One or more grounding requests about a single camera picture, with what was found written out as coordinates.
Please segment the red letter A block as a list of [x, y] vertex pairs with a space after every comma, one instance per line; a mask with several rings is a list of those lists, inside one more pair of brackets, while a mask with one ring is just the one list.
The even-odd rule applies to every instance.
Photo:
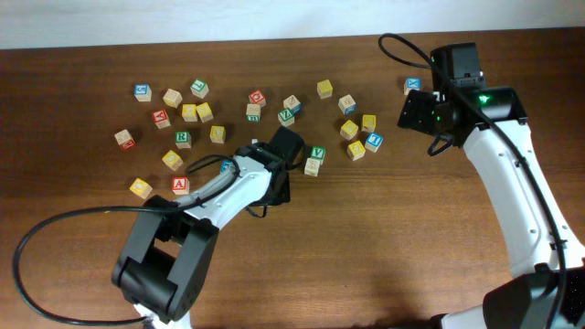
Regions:
[[178, 176], [172, 179], [172, 191], [178, 195], [188, 195], [190, 191], [190, 183], [186, 176]]

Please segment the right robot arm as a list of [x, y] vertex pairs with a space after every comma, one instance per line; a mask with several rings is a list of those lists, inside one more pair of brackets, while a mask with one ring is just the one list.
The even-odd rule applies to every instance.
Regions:
[[433, 317], [432, 327], [583, 327], [584, 247], [540, 168], [521, 100], [509, 87], [487, 87], [474, 43], [423, 59], [433, 91], [411, 90], [398, 126], [432, 136], [431, 156], [463, 149], [494, 208], [512, 275], [480, 305]]

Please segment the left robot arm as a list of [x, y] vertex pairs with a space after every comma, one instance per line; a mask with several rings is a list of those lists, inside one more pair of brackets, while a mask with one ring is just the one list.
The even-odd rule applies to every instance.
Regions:
[[112, 283], [147, 328], [188, 328], [218, 234], [242, 210], [290, 201], [290, 170], [302, 137], [281, 127], [267, 143], [241, 146], [218, 176], [187, 196], [147, 200], [112, 272]]

